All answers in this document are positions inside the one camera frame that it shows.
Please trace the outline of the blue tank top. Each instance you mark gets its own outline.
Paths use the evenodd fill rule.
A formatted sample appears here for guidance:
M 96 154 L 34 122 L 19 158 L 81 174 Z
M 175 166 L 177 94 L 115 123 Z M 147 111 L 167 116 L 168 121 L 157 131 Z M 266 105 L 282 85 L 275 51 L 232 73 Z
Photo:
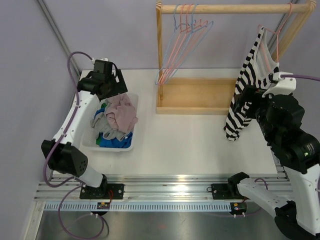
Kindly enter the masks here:
M 132 138 L 133 138 L 133 133 L 132 132 L 129 132 L 128 135 L 126 136 L 126 138 L 123 139 L 122 141 L 119 141 L 116 138 L 114 138 L 112 140 L 106 140 L 106 139 L 103 138 L 103 135 L 102 135 L 102 139 L 101 139 L 99 147 L 101 147 L 101 148 L 127 149 L 127 148 L 129 148 L 131 146 Z

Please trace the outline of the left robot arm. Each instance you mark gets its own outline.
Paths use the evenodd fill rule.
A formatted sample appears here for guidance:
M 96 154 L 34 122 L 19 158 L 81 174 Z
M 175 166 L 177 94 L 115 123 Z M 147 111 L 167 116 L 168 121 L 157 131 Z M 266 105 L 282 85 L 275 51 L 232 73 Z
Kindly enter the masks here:
M 112 200 L 116 191 L 124 188 L 122 184 L 109 185 L 107 177 L 89 165 L 87 156 L 80 151 L 80 145 L 83 132 L 98 102 L 127 91 L 124 79 L 116 81 L 110 70 L 92 70 L 75 85 L 75 102 L 60 130 L 52 140 L 44 140 L 41 144 L 45 157 L 42 173 L 49 187 L 58 188 L 67 181 L 50 183 L 47 178 L 48 169 L 69 175 L 68 181 L 78 181 L 82 191 L 81 199 Z

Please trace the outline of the mauve tank top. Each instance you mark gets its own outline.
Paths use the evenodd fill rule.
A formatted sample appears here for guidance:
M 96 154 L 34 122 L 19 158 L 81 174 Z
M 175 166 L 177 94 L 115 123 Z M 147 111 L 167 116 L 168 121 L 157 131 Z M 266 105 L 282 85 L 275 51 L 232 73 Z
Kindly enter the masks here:
M 129 133 L 138 122 L 137 111 L 126 93 L 106 99 L 109 106 L 104 114 L 110 127 L 123 133 Z

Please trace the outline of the grey tank top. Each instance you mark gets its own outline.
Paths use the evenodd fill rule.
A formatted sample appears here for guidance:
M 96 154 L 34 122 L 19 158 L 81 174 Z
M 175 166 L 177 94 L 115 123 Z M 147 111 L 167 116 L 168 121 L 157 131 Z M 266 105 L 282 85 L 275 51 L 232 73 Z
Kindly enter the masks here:
M 102 133 L 102 137 L 106 140 L 117 139 L 122 141 L 129 133 L 124 133 L 111 127 L 105 115 L 105 109 L 110 106 L 111 103 L 106 99 L 99 102 L 98 107 L 94 111 L 94 115 L 90 120 L 90 126 L 93 128 L 93 136 L 97 139 Z

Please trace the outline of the black white striped tank top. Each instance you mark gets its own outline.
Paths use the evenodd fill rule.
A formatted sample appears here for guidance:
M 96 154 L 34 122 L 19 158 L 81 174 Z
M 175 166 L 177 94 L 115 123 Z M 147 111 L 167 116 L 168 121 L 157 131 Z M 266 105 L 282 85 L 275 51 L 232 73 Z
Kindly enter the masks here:
M 255 42 L 240 69 L 233 95 L 241 94 L 247 85 L 267 90 L 271 85 L 271 74 L 279 72 L 279 65 L 279 62 L 273 60 L 269 51 L 267 30 L 265 27 L 260 26 Z M 236 141 L 240 137 L 240 132 L 252 121 L 247 116 L 247 111 L 252 105 L 251 102 L 246 102 L 238 112 L 233 110 L 234 104 L 235 98 L 233 97 L 223 128 L 228 141 Z

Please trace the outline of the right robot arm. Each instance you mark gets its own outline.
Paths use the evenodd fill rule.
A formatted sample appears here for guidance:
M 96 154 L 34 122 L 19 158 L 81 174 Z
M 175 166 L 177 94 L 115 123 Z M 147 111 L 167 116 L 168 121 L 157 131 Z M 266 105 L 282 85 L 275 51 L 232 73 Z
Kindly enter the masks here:
M 292 94 L 266 95 L 266 90 L 246 85 L 235 95 L 233 111 L 250 103 L 247 115 L 255 119 L 267 145 L 289 178 L 293 200 L 278 197 L 259 186 L 244 172 L 227 180 L 227 193 L 254 201 L 268 212 L 283 235 L 291 240 L 320 238 L 320 143 L 300 126 L 305 110 Z

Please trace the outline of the green tank top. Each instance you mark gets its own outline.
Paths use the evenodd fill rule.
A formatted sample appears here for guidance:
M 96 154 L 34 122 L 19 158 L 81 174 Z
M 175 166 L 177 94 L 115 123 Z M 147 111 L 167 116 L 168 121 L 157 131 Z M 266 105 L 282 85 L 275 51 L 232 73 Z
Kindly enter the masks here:
M 100 146 L 100 144 L 101 144 L 102 135 L 103 135 L 103 133 L 100 132 L 99 135 L 98 135 L 98 138 L 95 141 L 95 144 L 98 145 L 98 146 Z

